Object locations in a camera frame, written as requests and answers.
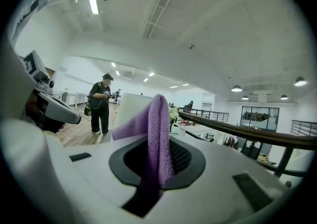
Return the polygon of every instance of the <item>wooden floor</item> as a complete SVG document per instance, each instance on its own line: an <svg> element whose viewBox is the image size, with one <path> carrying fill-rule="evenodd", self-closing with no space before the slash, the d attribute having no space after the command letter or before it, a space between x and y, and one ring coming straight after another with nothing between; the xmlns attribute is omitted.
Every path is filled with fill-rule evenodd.
<svg viewBox="0 0 317 224"><path fill-rule="evenodd" d="M118 107L119 106L115 104L110 104L109 106L109 130L113 129L113 123L117 115ZM60 139L63 146L70 147L77 142L82 145L105 142L106 136L91 133L91 116L85 116L83 112L80 112L83 111L84 108L85 106L83 104L77 106L77 112L79 112L82 117L79 124L66 124L64 129L55 134L55 136Z"/></svg>

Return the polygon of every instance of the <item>black t-shirt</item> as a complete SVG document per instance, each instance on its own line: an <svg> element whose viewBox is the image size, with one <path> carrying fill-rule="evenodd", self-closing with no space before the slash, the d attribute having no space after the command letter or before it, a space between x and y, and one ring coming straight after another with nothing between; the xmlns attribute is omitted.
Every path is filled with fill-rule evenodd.
<svg viewBox="0 0 317 224"><path fill-rule="evenodd" d="M90 94L91 94L90 106L94 109L108 108L109 99L106 100L105 98L92 97L92 95L96 93L110 95L111 94L110 87L109 86L105 87L102 82L97 82L96 84L93 85L93 88L90 90Z"/></svg>

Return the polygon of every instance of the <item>black pants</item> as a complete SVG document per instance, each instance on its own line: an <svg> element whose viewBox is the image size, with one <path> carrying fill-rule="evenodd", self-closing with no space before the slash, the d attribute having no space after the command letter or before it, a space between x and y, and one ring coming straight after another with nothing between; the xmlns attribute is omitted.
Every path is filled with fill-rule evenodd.
<svg viewBox="0 0 317 224"><path fill-rule="evenodd" d="M99 117L101 120L101 129L103 134L108 133L109 124L109 108L91 109L91 129L92 132L98 132L99 129Z"/></svg>

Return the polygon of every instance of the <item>white ceiling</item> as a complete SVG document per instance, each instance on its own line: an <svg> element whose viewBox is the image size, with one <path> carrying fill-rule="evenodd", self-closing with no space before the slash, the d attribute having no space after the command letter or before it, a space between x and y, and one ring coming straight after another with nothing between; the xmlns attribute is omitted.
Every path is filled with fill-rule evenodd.
<svg viewBox="0 0 317 224"><path fill-rule="evenodd" d="M183 84L186 84L186 82L180 82L177 80L173 80L164 76L160 76L157 74L154 74L153 76L149 76L151 73L150 71L143 71L140 69L135 69L129 66L121 65L115 63L115 67L111 65L111 62L102 61L102 60L94 60L92 59L92 62L97 66L99 69L101 69L105 73L109 73L112 77L116 78L118 77L116 75L116 70L119 72L120 76L119 78L122 80L133 80L133 82L145 84L147 86L161 88L165 90L170 91L179 91L179 90L185 90L185 89L193 89L195 88L192 85L183 86Z"/></svg>
<svg viewBox="0 0 317 224"><path fill-rule="evenodd" d="M99 0L99 15L91 14L89 0L52 6L79 32L98 28L181 48L195 44L195 54L226 79L224 87L239 84L241 95L272 90L269 101L284 93L294 101L317 85L315 50L292 0ZM295 88L298 76L308 85Z"/></svg>

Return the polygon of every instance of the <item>green bag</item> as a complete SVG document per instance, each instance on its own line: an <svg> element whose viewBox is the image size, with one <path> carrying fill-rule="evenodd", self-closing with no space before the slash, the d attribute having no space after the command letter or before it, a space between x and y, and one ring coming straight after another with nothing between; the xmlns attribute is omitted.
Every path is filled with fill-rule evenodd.
<svg viewBox="0 0 317 224"><path fill-rule="evenodd" d="M90 109L90 104L89 104L89 102L87 102L87 104L86 104L86 106L85 106L84 114L85 114L85 115L91 115L91 109Z"/></svg>

